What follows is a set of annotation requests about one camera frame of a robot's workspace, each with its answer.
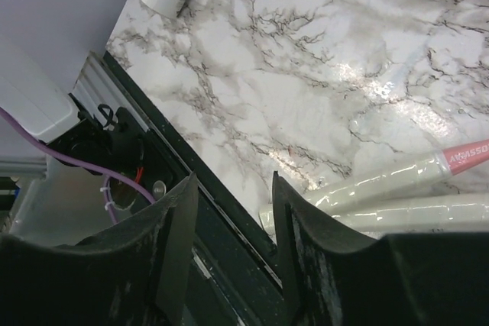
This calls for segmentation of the pink badminton racket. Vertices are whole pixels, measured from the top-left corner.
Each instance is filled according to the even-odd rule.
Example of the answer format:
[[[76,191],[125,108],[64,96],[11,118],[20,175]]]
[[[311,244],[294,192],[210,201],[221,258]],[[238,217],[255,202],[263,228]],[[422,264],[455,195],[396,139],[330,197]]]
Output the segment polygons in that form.
[[[423,153],[381,169],[352,176],[304,199],[324,212],[342,212],[430,186],[488,161],[488,141]]]

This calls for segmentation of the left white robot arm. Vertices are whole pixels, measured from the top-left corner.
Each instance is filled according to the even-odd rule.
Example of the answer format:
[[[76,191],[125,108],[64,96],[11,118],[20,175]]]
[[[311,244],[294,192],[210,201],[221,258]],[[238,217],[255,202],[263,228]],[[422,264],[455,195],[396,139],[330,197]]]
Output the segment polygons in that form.
[[[45,143],[79,123],[79,109],[68,94],[5,37],[1,37],[1,107]]]

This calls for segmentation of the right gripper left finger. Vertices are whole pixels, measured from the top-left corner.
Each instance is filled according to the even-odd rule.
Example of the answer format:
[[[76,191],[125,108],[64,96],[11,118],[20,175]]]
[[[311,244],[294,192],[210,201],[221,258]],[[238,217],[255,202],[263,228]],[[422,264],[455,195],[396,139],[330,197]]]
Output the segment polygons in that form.
[[[178,325],[186,298],[198,180],[74,246],[1,237],[3,325]]]

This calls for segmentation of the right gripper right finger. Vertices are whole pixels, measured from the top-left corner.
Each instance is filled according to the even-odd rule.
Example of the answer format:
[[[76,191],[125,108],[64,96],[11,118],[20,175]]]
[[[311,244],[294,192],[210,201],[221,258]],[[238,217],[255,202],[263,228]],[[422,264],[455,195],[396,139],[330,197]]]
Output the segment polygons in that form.
[[[288,325],[486,325],[484,232],[363,235],[273,177]]]

